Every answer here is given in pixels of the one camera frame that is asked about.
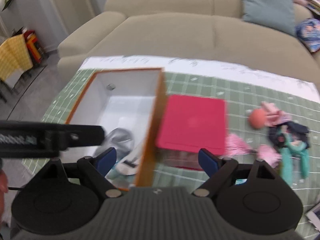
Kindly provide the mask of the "silver grey pouch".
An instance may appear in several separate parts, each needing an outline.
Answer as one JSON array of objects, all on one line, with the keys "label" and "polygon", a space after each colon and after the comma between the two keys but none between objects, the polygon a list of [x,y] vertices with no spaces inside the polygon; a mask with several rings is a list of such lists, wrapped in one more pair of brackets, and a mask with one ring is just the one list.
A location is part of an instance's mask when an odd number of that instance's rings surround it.
[{"label": "silver grey pouch", "polygon": [[135,145],[134,137],[131,131],[124,128],[116,128],[105,137],[103,143],[95,150],[93,156],[105,152],[108,148],[114,148],[117,153],[117,160],[126,157]]}]

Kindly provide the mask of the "dark navy cloth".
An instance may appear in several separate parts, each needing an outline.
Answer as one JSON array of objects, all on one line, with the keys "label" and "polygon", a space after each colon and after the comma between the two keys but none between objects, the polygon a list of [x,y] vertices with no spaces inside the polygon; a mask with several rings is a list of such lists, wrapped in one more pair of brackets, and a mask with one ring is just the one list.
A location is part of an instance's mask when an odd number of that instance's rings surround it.
[{"label": "dark navy cloth", "polygon": [[301,141],[305,148],[310,147],[309,128],[293,121],[288,121],[268,129],[268,139],[277,148],[286,147],[287,142]]}]

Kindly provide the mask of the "cluttered side shelf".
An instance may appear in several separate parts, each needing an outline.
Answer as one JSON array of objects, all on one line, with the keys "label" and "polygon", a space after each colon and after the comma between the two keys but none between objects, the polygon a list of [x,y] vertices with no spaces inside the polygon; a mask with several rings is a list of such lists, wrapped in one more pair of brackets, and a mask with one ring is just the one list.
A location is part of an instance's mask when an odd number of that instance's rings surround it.
[{"label": "cluttered side shelf", "polygon": [[306,0],[308,5],[307,8],[317,17],[320,13],[320,0]]}]

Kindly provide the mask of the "red box lid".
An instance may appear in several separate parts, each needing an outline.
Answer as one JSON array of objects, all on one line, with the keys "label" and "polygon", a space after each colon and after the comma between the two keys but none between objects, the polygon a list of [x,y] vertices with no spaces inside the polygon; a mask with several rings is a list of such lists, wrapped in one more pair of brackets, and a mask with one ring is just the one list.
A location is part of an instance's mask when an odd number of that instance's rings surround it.
[{"label": "red box lid", "polygon": [[156,146],[170,167],[200,170],[199,150],[215,156],[226,150],[227,103],[216,98],[171,95],[168,97]]}]

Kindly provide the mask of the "teal haired plush doll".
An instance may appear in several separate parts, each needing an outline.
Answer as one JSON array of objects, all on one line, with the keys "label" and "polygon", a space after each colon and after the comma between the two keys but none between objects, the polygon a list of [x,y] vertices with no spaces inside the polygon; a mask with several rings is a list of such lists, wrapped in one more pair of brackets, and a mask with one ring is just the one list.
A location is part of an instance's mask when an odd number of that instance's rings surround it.
[{"label": "teal haired plush doll", "polygon": [[309,148],[305,148],[301,141],[287,142],[284,148],[275,148],[281,155],[281,171],[280,176],[288,184],[293,184],[293,158],[300,160],[300,174],[302,179],[309,176],[310,171],[310,158]]}]

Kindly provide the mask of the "yellow checked cloth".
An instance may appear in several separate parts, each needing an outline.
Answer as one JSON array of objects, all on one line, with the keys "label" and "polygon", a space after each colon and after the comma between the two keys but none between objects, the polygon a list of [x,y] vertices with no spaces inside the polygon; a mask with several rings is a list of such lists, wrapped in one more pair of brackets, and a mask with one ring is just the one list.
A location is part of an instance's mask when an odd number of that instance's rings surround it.
[{"label": "yellow checked cloth", "polygon": [[23,35],[7,38],[1,44],[1,80],[14,87],[22,74],[33,67]]}]

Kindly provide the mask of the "beige sofa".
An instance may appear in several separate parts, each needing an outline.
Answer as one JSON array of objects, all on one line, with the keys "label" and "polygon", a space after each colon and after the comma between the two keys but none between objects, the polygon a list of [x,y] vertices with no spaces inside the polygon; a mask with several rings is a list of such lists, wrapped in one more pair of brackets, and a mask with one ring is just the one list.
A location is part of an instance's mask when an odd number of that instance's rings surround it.
[{"label": "beige sofa", "polygon": [[69,81],[90,56],[217,60],[319,84],[319,53],[294,36],[242,19],[242,0],[106,0],[58,47]]}]

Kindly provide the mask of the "blue anime print cushion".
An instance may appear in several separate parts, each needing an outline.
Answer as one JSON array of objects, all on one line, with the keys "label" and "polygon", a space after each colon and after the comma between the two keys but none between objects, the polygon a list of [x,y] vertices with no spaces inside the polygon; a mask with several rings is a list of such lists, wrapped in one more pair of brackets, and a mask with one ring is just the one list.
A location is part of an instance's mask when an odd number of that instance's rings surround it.
[{"label": "blue anime print cushion", "polygon": [[320,47],[320,25],[316,18],[308,18],[296,26],[296,36],[310,53],[316,53]]}]

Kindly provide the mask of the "coral foam ball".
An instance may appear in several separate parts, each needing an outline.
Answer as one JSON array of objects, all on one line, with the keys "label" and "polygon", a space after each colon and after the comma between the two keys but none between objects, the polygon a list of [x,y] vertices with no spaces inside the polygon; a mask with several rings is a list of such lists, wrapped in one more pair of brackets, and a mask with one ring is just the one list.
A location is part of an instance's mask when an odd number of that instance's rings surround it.
[{"label": "coral foam ball", "polygon": [[262,108],[256,108],[251,111],[248,122],[253,129],[262,129],[265,127],[266,112]]}]

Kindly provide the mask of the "green checked tablecloth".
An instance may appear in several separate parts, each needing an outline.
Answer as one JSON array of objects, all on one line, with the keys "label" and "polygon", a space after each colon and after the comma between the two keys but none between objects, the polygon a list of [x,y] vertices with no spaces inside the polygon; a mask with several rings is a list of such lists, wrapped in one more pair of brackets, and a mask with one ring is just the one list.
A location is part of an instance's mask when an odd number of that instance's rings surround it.
[{"label": "green checked tablecloth", "polygon": [[292,189],[301,199],[305,211],[318,203],[319,95],[315,85],[309,82],[219,61],[142,55],[92,57],[72,75],[42,120],[65,122],[94,71],[140,67],[164,68],[168,94],[226,100],[229,131],[253,147],[268,143],[267,129],[253,130],[247,122],[247,116],[255,107],[263,101],[272,102],[290,113],[294,122],[307,126],[310,131],[310,173],[308,178],[302,179],[295,167]]}]

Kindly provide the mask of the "red storage rack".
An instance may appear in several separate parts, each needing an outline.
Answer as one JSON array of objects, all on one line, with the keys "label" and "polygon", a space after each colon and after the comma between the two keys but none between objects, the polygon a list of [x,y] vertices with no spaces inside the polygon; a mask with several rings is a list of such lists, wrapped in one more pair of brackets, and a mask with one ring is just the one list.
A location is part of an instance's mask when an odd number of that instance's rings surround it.
[{"label": "red storage rack", "polygon": [[47,58],[47,54],[40,43],[36,32],[34,30],[23,29],[22,33],[31,58],[35,63],[41,64],[42,61]]}]

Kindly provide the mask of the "pink cloth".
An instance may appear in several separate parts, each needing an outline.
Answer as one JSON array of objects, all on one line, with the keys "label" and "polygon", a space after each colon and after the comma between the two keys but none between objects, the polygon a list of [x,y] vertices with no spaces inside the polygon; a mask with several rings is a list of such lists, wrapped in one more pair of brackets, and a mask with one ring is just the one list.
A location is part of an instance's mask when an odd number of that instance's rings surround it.
[{"label": "pink cloth", "polygon": [[292,120],[292,116],[280,110],[274,103],[261,102],[261,107],[265,111],[265,126],[274,127]]}]

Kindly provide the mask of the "pink plush on sofa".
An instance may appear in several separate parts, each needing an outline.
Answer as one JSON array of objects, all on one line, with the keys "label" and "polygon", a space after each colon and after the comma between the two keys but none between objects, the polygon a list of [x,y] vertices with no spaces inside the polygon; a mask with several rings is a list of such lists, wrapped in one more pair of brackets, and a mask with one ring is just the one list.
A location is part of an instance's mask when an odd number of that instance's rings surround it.
[{"label": "pink plush on sofa", "polygon": [[300,4],[301,6],[306,7],[308,2],[306,0],[293,0],[294,3]]}]

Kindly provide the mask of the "light blue cushion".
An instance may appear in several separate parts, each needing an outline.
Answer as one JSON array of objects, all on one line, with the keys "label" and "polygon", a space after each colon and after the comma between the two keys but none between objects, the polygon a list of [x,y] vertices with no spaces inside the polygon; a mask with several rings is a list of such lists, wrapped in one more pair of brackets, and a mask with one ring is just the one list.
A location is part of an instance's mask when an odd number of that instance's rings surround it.
[{"label": "light blue cushion", "polygon": [[295,36],[293,0],[242,0],[242,20]]}]

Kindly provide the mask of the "orange white open box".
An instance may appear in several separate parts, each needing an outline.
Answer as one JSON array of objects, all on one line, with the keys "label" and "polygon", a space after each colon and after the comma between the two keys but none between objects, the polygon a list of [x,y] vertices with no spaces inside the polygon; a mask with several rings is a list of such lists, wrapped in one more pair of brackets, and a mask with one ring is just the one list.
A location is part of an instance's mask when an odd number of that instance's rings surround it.
[{"label": "orange white open box", "polygon": [[167,96],[163,68],[112,69],[94,72],[66,119],[72,125],[102,126],[131,132],[133,149],[128,174],[114,166],[106,178],[121,190],[151,186],[156,165],[156,136]]}]

